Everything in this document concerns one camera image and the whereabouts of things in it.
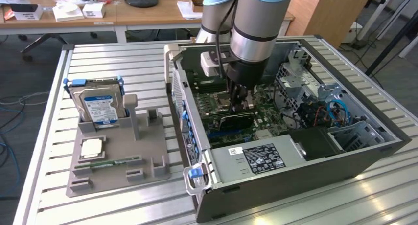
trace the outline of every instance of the white sticker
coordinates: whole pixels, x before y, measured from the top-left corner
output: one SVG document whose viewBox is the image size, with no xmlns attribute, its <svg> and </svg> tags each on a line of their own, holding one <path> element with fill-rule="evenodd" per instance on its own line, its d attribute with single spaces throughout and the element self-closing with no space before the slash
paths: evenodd
<svg viewBox="0 0 418 225">
<path fill-rule="evenodd" d="M 84 102 L 94 123 L 108 125 L 118 121 L 116 109 L 112 107 L 114 99 L 110 95 L 86 97 Z"/>
<path fill-rule="evenodd" d="M 95 25 L 112 25 L 114 22 L 95 22 Z"/>
<path fill-rule="evenodd" d="M 230 155 L 237 155 L 242 153 L 242 147 L 229 148 Z"/>
</svg>

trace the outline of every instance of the white box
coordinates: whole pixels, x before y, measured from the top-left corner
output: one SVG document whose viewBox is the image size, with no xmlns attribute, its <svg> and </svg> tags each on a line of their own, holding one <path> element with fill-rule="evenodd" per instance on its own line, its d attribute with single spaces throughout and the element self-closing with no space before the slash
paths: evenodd
<svg viewBox="0 0 418 225">
<path fill-rule="evenodd" d="M 44 12 L 40 5 L 11 4 L 12 11 L 18 20 L 39 20 Z"/>
<path fill-rule="evenodd" d="M 342 41 L 342 43 L 353 43 L 362 29 L 364 29 L 364 26 L 361 26 L 357 22 L 354 22 L 352 25 L 349 34 L 345 40 Z"/>
<path fill-rule="evenodd" d="M 103 18 L 104 12 L 103 3 L 91 3 L 84 5 L 83 14 L 86 18 Z"/>
<path fill-rule="evenodd" d="M 58 22 L 84 19 L 83 12 L 75 4 L 56 5 L 52 7 L 52 11 Z"/>
</svg>

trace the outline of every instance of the black lamp base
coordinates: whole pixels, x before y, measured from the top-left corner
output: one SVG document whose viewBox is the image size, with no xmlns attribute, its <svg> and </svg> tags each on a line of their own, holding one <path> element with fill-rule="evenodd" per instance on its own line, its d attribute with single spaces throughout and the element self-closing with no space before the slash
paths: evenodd
<svg viewBox="0 0 418 225">
<path fill-rule="evenodd" d="M 139 8 L 149 8 L 158 5 L 158 0 L 125 0 L 126 4 Z"/>
</svg>

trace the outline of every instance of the blue cable on floor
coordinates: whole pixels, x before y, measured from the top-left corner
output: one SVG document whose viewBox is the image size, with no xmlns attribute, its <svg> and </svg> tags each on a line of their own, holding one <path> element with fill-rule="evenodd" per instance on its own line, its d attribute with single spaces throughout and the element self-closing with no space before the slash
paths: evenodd
<svg viewBox="0 0 418 225">
<path fill-rule="evenodd" d="M 19 182 L 20 182 L 20 170 L 19 170 L 19 164 L 18 164 L 18 160 L 16 160 L 16 156 L 15 156 L 15 152 L 14 149 L 6 144 L 6 143 L 0 143 L 0 145 L 7 148 L 7 150 L 11 153 L 12 159 L 14 159 L 14 163 L 15 163 L 15 168 L 16 168 L 16 182 L 14 187 L 11 187 L 4 193 L 0 194 L 0 198 L 7 196 L 8 193 L 11 193 L 12 191 L 16 190 L 18 186 L 19 186 Z"/>
<path fill-rule="evenodd" d="M 14 126 L 11 129 L 8 129 L 7 131 L 0 132 L 0 135 L 3 135 L 3 134 L 6 134 L 6 133 L 11 132 L 12 130 L 15 130 L 16 127 L 24 122 L 26 114 L 24 114 L 22 111 L 15 110 L 15 109 L 6 109 L 6 108 L 2 108 L 2 107 L 0 107 L 0 110 L 8 111 L 8 112 L 16 112 L 16 113 L 19 113 L 20 116 L 22 116 L 20 121 L 15 124 L 15 126 Z"/>
</svg>

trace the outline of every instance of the blue cable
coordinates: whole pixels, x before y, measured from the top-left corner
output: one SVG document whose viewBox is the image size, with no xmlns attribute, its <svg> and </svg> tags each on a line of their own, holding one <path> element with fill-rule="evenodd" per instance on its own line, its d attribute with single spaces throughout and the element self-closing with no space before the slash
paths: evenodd
<svg viewBox="0 0 418 225">
<path fill-rule="evenodd" d="M 0 110 L 8 111 L 8 112 L 16 112 L 16 113 L 19 113 L 20 116 L 22 116 L 20 121 L 15 124 L 15 126 L 14 126 L 11 129 L 8 129 L 7 131 L 0 132 L 0 135 L 3 135 L 3 134 L 6 134 L 6 133 L 11 132 L 12 130 L 15 130 L 16 127 L 24 122 L 26 114 L 24 114 L 22 111 L 15 110 L 15 109 L 6 109 L 6 108 L 2 108 L 2 107 L 0 107 Z"/>
<path fill-rule="evenodd" d="M 19 186 L 19 182 L 20 182 L 20 170 L 19 170 L 19 165 L 18 165 L 18 160 L 16 160 L 16 156 L 15 156 L 15 152 L 14 149 L 6 144 L 6 143 L 0 143 L 2 146 L 4 146 L 4 148 L 7 148 L 7 150 L 10 151 L 11 155 L 12 155 L 12 159 L 14 159 L 14 163 L 15 163 L 15 167 L 16 167 L 16 171 L 18 171 L 18 177 L 16 177 L 16 182 L 14 187 L 11 187 L 3 194 L 0 194 L 0 198 L 4 197 L 8 193 L 11 193 L 12 191 L 16 190 L 18 186 Z"/>
<path fill-rule="evenodd" d="M 332 101 L 329 101 L 329 104 L 327 104 L 327 112 L 329 112 L 329 115 L 330 117 L 333 118 L 333 120 L 337 120 L 333 112 L 332 112 L 332 103 L 338 103 L 341 104 L 342 108 L 345 109 L 345 112 L 346 112 L 346 116 L 349 118 L 349 123 L 352 123 L 352 115 L 350 115 L 350 112 L 349 112 L 349 109 L 348 109 L 348 105 L 345 104 L 345 102 L 342 102 L 341 100 L 338 99 L 333 99 Z"/>
</svg>

